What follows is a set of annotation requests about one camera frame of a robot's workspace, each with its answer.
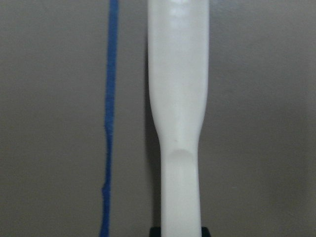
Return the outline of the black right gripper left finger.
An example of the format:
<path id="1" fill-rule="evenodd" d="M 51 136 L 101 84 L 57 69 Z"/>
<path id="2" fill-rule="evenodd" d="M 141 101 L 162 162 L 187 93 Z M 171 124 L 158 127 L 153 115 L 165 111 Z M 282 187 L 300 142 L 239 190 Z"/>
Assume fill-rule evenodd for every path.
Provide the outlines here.
<path id="1" fill-rule="evenodd" d="M 161 237 L 161 227 L 151 227 L 149 237 Z"/>

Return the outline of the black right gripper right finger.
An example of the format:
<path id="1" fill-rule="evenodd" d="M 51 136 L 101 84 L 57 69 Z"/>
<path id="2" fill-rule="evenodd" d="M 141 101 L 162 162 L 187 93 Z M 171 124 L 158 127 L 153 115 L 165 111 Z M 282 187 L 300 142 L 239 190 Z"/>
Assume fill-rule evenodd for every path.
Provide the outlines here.
<path id="1" fill-rule="evenodd" d="M 201 228 L 201 236 L 202 237 L 211 237 L 210 231 L 207 227 Z"/>

